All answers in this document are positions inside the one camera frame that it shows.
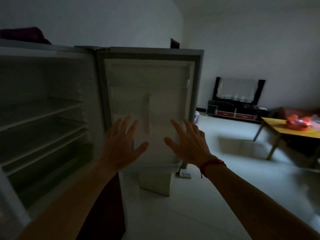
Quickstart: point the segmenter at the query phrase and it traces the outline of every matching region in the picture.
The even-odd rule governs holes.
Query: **freezer door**
[[[98,51],[105,127],[118,118],[139,121],[133,144],[148,150],[125,172],[175,173],[181,161],[163,137],[178,142],[170,119],[193,121],[202,50],[111,47]]]

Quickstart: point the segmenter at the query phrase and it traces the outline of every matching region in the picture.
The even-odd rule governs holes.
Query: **white floor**
[[[303,169],[310,160],[280,145],[265,160],[273,136],[259,125],[200,116],[212,154],[239,176],[320,230],[320,175]],[[192,179],[175,178],[170,197],[139,188],[137,175],[124,174],[128,227],[123,239],[250,239],[219,192],[193,165]]]

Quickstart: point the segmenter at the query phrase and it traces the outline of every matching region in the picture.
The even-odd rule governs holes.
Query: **wooden table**
[[[309,128],[307,131],[299,131],[299,130],[293,130],[293,129],[286,129],[286,120],[280,120],[280,119],[272,119],[272,118],[263,118],[263,121],[261,123],[261,126],[256,134],[256,136],[254,137],[253,141],[256,141],[256,139],[258,138],[261,130],[263,127],[267,126],[268,128],[270,128],[272,131],[274,131],[275,133],[277,133],[277,138],[272,146],[271,151],[269,152],[269,155],[267,157],[267,160],[270,160],[275,149],[277,148],[279,141],[281,139],[281,137],[284,134],[287,135],[295,135],[295,136],[305,136],[305,137],[312,137],[312,138],[318,138],[320,139],[320,132],[313,129],[313,128]],[[320,147],[318,146],[315,152],[315,159],[314,162],[312,163],[312,165],[315,165],[315,163],[317,162],[318,159],[318,153],[320,151]]]

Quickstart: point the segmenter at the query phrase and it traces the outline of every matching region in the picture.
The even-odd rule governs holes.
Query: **table leg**
[[[260,125],[260,128],[258,129],[258,132],[257,132],[256,136],[254,137],[253,141],[256,141],[256,139],[258,138],[258,136],[259,136],[262,128],[263,128],[265,125],[266,125],[265,121],[262,121],[262,122],[261,122],[261,125]]]
[[[266,158],[267,160],[270,160],[270,159],[272,158],[272,155],[273,155],[275,149],[277,148],[280,139],[281,139],[281,133],[278,134],[277,139],[275,140],[275,142],[274,142],[274,144],[273,144],[273,146],[272,146],[272,148],[271,148],[271,151],[269,152],[269,155],[268,155],[268,157]]]
[[[310,164],[310,168],[314,168],[317,165],[318,158],[320,156],[320,145],[314,150],[314,155],[312,157],[312,163]]]

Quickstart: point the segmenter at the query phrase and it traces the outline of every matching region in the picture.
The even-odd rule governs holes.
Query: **red bag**
[[[311,125],[310,117],[299,118],[296,114],[287,117],[285,127],[295,131],[307,131]]]

